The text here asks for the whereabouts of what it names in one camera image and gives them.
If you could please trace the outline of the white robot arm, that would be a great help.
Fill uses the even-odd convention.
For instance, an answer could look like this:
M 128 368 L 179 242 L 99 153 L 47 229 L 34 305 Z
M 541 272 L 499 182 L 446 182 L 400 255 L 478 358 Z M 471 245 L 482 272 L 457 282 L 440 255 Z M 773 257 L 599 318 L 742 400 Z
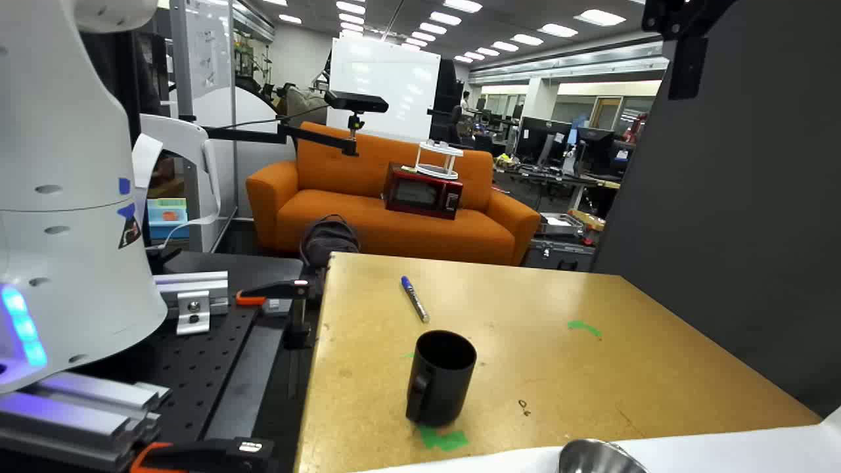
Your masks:
M 83 48 L 156 0 L 0 0 L 0 391 L 97 362 L 166 321 L 128 116 Z

